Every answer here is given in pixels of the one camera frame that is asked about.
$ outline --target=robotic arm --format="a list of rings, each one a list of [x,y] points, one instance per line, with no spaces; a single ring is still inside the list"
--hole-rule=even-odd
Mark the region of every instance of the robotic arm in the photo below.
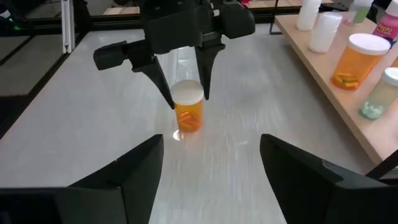
[[[139,7],[145,39],[97,49],[94,61],[98,70],[104,70],[121,65],[125,59],[130,60],[132,71],[147,75],[172,109],[170,88],[155,54],[194,47],[200,82],[208,100],[214,60],[225,48],[221,35],[234,39],[255,31],[252,14],[237,0],[140,0]]]

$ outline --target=wooden shelf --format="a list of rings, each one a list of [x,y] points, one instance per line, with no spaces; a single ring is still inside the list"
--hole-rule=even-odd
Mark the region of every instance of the wooden shelf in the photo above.
[[[372,33],[376,25],[367,19],[356,27],[341,23],[329,51],[316,54],[307,48],[311,32],[302,32],[295,28],[297,16],[277,16],[275,23],[367,154],[376,164],[380,163],[398,149],[398,101],[375,121],[362,118],[358,110],[379,81],[382,71],[397,57],[398,45],[383,56],[356,91],[342,90],[331,83],[330,77],[346,47],[348,37],[355,33]]]
[[[280,0],[278,7],[294,7],[301,6],[303,0]],[[322,0],[322,3],[333,3],[331,0]],[[251,1],[248,4],[248,8],[273,8],[275,1]],[[104,15],[121,15],[121,14],[139,14],[139,7],[113,7],[109,8],[104,12]]]

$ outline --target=white bottle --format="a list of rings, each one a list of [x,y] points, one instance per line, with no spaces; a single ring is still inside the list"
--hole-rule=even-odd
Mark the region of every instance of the white bottle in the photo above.
[[[302,31],[311,30],[317,19],[322,0],[304,0],[298,14],[296,28]]]
[[[319,16],[317,27],[312,32],[308,48],[315,53],[329,50],[343,16],[336,12],[325,12]]]

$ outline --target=label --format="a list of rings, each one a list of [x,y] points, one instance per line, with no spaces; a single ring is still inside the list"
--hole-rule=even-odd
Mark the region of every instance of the label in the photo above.
[[[387,26],[384,23],[379,23],[373,31],[373,35],[382,37],[390,42],[391,47],[397,42],[398,27]]]

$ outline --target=white lid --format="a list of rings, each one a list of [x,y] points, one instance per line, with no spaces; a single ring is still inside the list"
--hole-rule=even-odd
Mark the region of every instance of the white lid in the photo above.
[[[386,13],[388,15],[397,16],[398,17],[398,0],[392,0],[390,5],[388,5],[386,9]]]
[[[179,105],[194,105],[203,99],[205,94],[200,82],[195,80],[181,80],[171,89],[174,103]]]
[[[372,34],[353,34],[348,38],[348,47],[367,55],[384,55],[390,50],[388,40]]]
[[[386,68],[382,79],[391,85],[398,86],[398,68]]]

